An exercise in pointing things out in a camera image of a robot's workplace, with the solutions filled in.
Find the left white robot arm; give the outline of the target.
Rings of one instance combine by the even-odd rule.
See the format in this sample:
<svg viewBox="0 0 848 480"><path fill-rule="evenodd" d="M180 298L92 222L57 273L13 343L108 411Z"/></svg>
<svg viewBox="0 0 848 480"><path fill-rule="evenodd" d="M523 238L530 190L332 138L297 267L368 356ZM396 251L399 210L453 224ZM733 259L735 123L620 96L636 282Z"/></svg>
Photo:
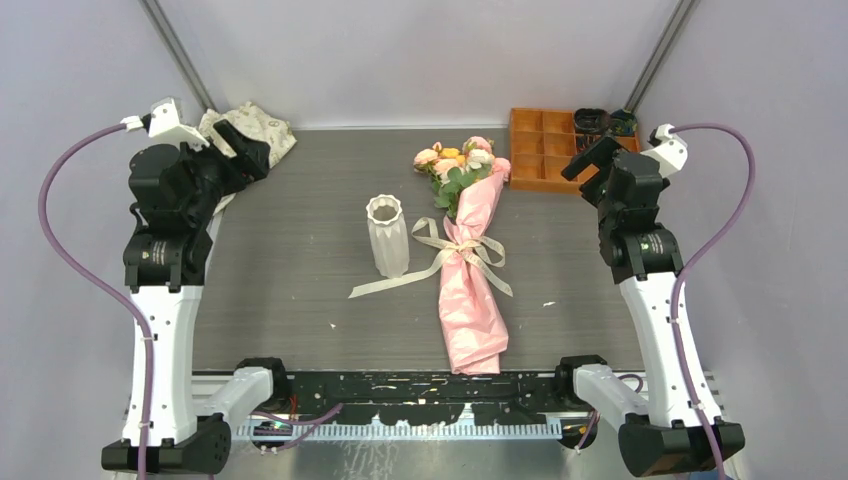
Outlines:
<svg viewBox="0 0 848 480"><path fill-rule="evenodd" d="M270 170L266 142L226 120L214 129L232 156L183 141L150 146L129 163L136 225L123 263L140 323L127 421L101 453L107 470L214 476L230 456L235 429L259 406L277 413L292 397L283 362L273 357L245 359L209 399L192 396L194 326L216 208Z"/></svg>

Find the pink flower bouquet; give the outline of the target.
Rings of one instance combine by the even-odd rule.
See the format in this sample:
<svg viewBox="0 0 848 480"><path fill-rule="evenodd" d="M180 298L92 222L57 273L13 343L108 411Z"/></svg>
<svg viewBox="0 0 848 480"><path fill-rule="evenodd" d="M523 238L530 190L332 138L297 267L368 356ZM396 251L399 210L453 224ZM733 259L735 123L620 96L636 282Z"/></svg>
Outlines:
<svg viewBox="0 0 848 480"><path fill-rule="evenodd" d="M435 206L445 213L442 240L450 247L437 247L444 257L438 269L438 315L454 374L498 374L509 343L492 292L512 294L492 272L505 263L505 250L485 236L511 163L496 156L493 146L493 140L480 136L459 148L436 142L413 160L414 169L429 177Z"/></svg>

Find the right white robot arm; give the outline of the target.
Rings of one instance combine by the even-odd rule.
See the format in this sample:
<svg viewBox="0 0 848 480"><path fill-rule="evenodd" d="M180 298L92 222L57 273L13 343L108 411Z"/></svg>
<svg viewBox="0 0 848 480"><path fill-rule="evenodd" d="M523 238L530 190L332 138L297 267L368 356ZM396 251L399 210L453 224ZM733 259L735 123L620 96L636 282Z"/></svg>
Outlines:
<svg viewBox="0 0 848 480"><path fill-rule="evenodd" d="M634 477L714 470L745 445L740 424L723 419L700 366L686 312L684 262L673 233L658 222L659 197L681 169L685 144L672 136L630 152L604 136L562 175L596 172L579 191L597 210L599 250L635 325L648 382L640 396L598 355L564 357L554 391L567 410L584 406L617 432Z"/></svg>

